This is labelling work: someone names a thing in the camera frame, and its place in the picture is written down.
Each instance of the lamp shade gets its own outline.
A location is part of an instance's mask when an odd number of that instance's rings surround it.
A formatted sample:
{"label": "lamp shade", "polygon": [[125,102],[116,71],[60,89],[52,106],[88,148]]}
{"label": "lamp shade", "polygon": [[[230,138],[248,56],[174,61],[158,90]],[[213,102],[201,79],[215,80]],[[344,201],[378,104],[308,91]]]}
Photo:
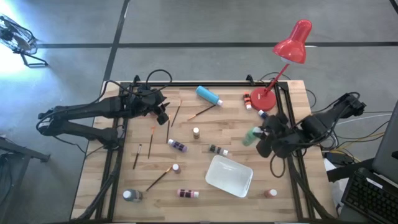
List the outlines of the lamp shade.
{"label": "lamp shade", "polygon": [[279,42],[272,50],[276,55],[296,63],[305,62],[305,40],[310,34],[312,23],[302,19],[297,21],[289,38]]}

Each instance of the computer monitor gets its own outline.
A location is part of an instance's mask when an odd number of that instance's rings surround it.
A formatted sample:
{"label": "computer monitor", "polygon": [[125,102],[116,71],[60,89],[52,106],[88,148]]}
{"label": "computer monitor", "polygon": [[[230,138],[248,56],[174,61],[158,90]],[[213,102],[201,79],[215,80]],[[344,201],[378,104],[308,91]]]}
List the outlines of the computer monitor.
{"label": "computer monitor", "polygon": [[398,102],[372,166],[378,174],[398,184]]}

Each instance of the lamp base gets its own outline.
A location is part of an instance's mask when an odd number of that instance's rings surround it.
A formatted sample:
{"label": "lamp base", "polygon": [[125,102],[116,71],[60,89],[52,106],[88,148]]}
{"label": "lamp base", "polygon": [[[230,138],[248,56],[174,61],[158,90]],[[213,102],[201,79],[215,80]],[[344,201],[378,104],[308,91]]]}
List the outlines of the lamp base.
{"label": "lamp base", "polygon": [[270,111],[276,104],[276,96],[272,91],[265,94],[265,88],[256,88],[250,95],[251,103],[256,110]]}

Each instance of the paintbrush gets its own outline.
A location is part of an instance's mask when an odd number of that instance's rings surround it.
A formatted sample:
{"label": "paintbrush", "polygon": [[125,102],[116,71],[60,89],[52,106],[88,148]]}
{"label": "paintbrush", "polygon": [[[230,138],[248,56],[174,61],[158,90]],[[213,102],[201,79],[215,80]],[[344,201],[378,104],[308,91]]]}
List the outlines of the paintbrush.
{"label": "paintbrush", "polygon": [[204,109],[203,111],[201,111],[201,112],[199,112],[199,113],[197,113],[197,114],[195,114],[195,115],[193,115],[192,117],[190,117],[190,118],[188,118],[188,120],[191,120],[192,118],[194,118],[194,117],[196,117],[196,116],[198,116],[199,114],[201,114],[201,113],[204,113],[204,112],[206,112],[207,110],[210,110],[210,109],[212,109],[213,107],[215,107],[216,105],[213,105],[213,106],[211,106],[211,107],[209,107],[209,108],[207,108],[207,109]]}
{"label": "paintbrush", "polygon": [[174,118],[173,118],[173,122],[172,122],[172,126],[174,124],[175,118],[177,117],[178,111],[180,110],[181,104],[182,104],[182,100],[180,100],[180,104],[179,104],[179,106],[177,108],[177,112],[175,112],[175,115],[174,115]]}
{"label": "paintbrush", "polygon": [[136,164],[137,164],[137,159],[138,159],[138,155],[141,152],[141,144],[138,146],[138,151],[137,151],[137,155],[136,155],[136,160],[134,160],[134,165],[132,167],[132,169],[136,168]]}
{"label": "paintbrush", "polygon": [[152,139],[154,138],[155,128],[156,128],[155,126],[151,127],[152,135],[150,136],[148,159],[149,159],[149,156],[150,156],[150,148],[152,147]]}
{"label": "paintbrush", "polygon": [[166,143],[169,141],[169,129],[170,129],[170,115],[169,115],[169,122],[167,123]]}
{"label": "paintbrush", "polygon": [[153,185],[155,185],[158,181],[160,181],[161,178],[163,178],[163,177],[170,171],[171,168],[172,168],[172,166],[170,166],[170,167],[166,170],[166,172],[164,172],[157,180],[155,180],[155,182],[154,182],[153,184],[151,184],[151,185],[148,187],[148,189],[147,189],[146,191],[148,191]]}

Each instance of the red desk lamp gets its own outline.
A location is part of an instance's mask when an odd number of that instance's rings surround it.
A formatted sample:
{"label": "red desk lamp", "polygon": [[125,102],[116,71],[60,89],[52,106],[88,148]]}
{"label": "red desk lamp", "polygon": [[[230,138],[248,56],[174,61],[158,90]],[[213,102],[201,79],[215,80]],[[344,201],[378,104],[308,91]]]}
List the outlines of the red desk lamp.
{"label": "red desk lamp", "polygon": [[304,63],[305,46],[304,42],[310,34],[312,23],[309,20],[299,20],[293,27],[293,31],[289,38],[279,42],[273,53],[279,55],[286,65],[279,72],[278,76],[271,82],[267,88],[256,88],[251,93],[251,102],[255,109],[269,111],[276,104],[275,94],[271,91],[272,87],[278,82],[279,77],[286,70],[290,63]]}

